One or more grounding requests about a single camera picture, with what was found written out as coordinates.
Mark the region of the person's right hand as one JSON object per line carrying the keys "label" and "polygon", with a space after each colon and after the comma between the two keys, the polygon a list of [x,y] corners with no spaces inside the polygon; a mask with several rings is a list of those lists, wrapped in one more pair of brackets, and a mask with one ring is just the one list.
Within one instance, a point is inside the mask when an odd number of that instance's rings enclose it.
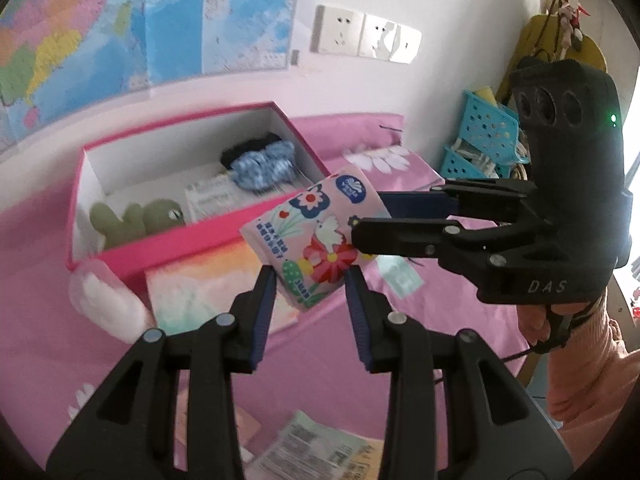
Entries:
{"label": "person's right hand", "polygon": [[534,353],[564,348],[570,336],[601,310],[601,299],[577,304],[517,306],[518,328]]}

